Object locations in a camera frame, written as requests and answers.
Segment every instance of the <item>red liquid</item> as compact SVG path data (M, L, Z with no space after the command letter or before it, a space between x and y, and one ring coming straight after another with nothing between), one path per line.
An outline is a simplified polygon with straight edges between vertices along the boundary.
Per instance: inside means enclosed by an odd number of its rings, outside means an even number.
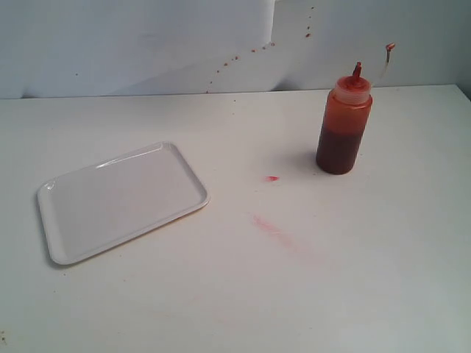
M316 162L330 174L345 174L355 165L363 131L353 135L337 134L324 126L321 129Z

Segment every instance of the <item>rectangular tray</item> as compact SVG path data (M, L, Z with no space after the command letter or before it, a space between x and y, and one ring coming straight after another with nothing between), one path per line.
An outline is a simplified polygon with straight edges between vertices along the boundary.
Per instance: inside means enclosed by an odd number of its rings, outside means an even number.
M53 261L69 265L204 207L178 148L156 143L45 183L38 201Z

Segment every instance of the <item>sauce bottle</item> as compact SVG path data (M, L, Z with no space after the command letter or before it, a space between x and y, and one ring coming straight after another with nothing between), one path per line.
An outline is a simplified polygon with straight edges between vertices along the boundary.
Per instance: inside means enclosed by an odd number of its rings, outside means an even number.
M386 73L395 46L394 43L386 46L386 63L380 79ZM345 174L355 165L373 104L371 88L371 83L361 77L361 63L357 62L352 76L340 78L329 93L316 155L317 165L322 170Z

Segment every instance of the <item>white backdrop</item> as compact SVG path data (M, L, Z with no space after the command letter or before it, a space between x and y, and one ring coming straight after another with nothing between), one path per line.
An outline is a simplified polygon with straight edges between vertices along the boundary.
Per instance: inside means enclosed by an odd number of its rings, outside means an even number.
M78 84L90 74L96 53L81 51L82 43L69 43L67 53L61 54L52 40L72 21L64 16L62 4L59 0L4 0L0 4L0 97L96 95L93 87ZM106 17L110 10L103 7L94 16ZM397 48L379 85L466 85L471 77L470 13L468 0L282 0L275 6L274 46L244 47L185 67L156 69L155 75L138 82L126 81L124 69L123 84L100 94L329 88L339 76L351 72L357 60L364 62L366 77L374 81L384 61L384 45L392 41ZM133 21L137 25L140 17L133 16ZM88 24L76 25L86 28ZM123 24L112 25L116 28L107 31L122 36ZM132 28L133 23L125 26ZM146 48L128 54L138 65ZM65 74L63 66L74 57L90 65ZM113 79L104 77L97 84ZM60 87L51 89L49 83L56 81Z

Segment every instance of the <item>white tray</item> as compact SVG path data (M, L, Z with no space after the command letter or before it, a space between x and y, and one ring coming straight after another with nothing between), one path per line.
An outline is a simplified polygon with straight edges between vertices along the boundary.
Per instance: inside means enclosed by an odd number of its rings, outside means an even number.
M204 207L209 196L162 142L49 180L38 200L51 258L68 265Z

